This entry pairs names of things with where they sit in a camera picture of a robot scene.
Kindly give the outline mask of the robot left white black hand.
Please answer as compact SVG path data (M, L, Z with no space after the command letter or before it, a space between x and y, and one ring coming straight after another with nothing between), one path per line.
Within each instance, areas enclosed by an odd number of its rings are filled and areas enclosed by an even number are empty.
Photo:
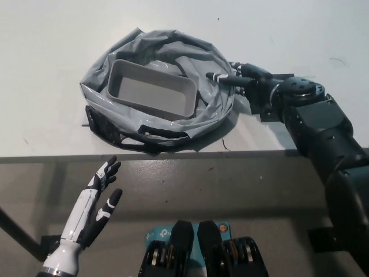
M122 189L115 189L103 206L96 209L101 194L116 180L115 174L120 166L121 162L113 156L95 172L69 215L61 235L61 244L71 242L85 249L95 241L121 199Z

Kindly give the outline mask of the robot right black white hand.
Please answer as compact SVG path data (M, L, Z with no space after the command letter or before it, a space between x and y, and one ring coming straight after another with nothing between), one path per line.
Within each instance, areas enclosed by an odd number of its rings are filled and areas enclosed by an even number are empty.
M271 115L272 108L266 99L272 90L273 75L267 70L250 63L231 62L235 74L206 73L206 77L213 82L236 88L236 93L247 98L254 114Z

